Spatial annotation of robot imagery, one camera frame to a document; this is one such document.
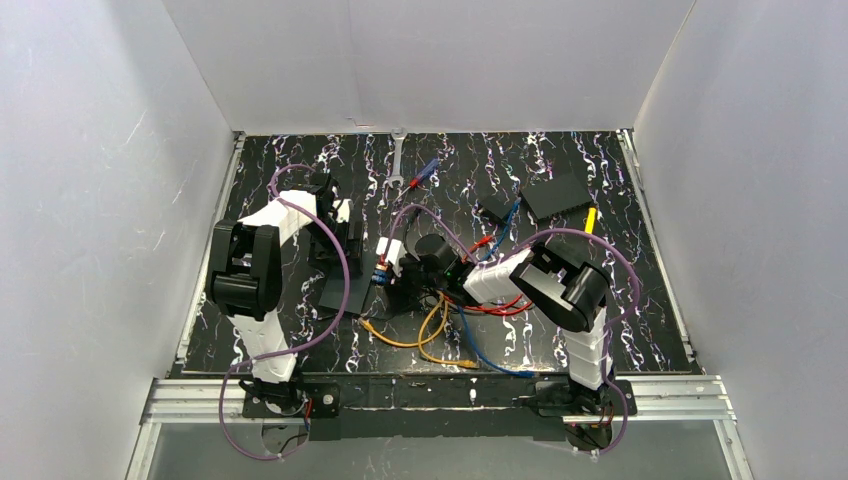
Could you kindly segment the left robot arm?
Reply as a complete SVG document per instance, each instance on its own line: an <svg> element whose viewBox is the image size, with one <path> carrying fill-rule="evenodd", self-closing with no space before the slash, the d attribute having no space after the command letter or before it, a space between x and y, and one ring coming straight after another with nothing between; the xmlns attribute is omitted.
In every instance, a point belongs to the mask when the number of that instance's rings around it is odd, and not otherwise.
<svg viewBox="0 0 848 480"><path fill-rule="evenodd" d="M290 352L278 318L283 288L283 245L301 230L311 235L308 263L342 276L342 299L363 273L364 226L353 218L338 182L313 173L303 184L273 192L258 212L216 223L207 267L206 296L238 332L261 385L290 380L296 354Z"/></svg>

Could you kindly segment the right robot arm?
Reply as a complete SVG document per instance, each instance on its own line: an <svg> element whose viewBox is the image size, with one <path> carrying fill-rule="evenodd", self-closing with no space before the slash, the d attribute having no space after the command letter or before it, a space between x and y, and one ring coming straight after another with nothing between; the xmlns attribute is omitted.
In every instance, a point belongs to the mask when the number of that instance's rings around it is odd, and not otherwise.
<svg viewBox="0 0 848 480"><path fill-rule="evenodd" d="M538 241L512 256L474 264L442 236L428 234L412 252L390 254L386 263L391 301L433 291L460 307L480 307L523 296L564 331L573 383L598 391L612 378L613 363L604 346L611 278L570 247Z"/></svg>

